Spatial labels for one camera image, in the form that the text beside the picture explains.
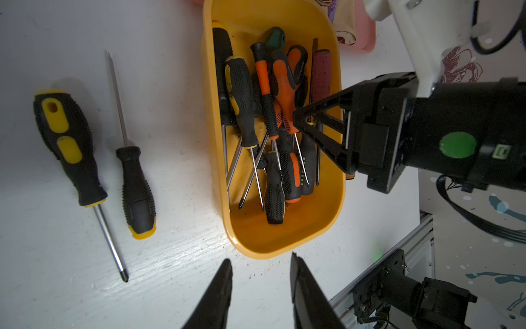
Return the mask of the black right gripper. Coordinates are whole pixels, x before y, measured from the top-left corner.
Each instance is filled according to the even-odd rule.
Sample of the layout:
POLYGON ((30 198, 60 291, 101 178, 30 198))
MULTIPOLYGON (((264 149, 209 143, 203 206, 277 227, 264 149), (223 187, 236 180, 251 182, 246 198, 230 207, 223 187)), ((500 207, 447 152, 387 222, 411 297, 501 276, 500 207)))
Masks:
POLYGON ((297 110, 293 124, 342 172, 390 193, 405 168, 401 135, 417 87, 414 72, 381 75, 297 110))

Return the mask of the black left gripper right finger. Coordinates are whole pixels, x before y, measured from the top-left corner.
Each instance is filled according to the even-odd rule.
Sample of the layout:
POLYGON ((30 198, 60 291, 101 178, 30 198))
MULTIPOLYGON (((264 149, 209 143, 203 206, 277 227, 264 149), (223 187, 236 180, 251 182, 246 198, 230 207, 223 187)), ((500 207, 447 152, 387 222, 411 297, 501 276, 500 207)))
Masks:
POLYGON ((292 253, 290 290, 295 328, 344 328, 305 261, 292 253))

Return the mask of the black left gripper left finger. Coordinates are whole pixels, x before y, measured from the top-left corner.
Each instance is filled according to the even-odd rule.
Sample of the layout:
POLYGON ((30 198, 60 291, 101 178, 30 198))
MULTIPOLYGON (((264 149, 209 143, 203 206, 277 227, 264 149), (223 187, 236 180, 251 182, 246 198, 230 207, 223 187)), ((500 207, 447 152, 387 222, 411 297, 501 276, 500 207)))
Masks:
POLYGON ((182 328, 226 328, 231 303, 233 269, 225 259, 182 328))

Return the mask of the slim black yellow-capped screwdriver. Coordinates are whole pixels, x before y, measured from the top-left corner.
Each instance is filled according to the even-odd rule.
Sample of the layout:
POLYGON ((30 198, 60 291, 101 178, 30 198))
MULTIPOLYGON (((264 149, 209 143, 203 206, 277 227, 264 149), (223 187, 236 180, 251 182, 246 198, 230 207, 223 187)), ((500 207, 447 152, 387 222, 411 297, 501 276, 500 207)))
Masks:
POLYGON ((109 52, 105 52, 115 95, 123 147, 116 150, 123 170, 123 211, 128 228, 137 240, 151 237, 156 231, 156 206, 150 186, 142 170, 141 149, 129 144, 123 108, 116 79, 115 65, 109 52))

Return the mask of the large yellow black screwdriver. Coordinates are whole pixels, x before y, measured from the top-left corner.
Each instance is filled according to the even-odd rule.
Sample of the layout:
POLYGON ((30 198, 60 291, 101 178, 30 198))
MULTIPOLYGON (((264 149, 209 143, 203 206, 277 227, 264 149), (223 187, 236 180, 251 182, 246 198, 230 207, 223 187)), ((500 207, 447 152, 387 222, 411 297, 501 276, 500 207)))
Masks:
POLYGON ((94 210, 121 279, 128 282, 129 274, 101 208, 108 194, 99 181, 93 137, 81 108, 70 93, 50 89, 35 94, 33 109, 44 144, 78 192, 79 205, 94 210))

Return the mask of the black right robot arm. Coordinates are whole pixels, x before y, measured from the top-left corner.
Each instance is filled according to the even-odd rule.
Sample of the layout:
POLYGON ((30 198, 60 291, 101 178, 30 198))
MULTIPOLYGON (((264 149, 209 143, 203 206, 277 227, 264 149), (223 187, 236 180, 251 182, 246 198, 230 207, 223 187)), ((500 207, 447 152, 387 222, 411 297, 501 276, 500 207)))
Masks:
POLYGON ((413 72, 381 75, 297 110, 294 126, 346 174, 389 193, 406 167, 467 189, 525 190, 525 84, 439 83, 418 97, 413 72))

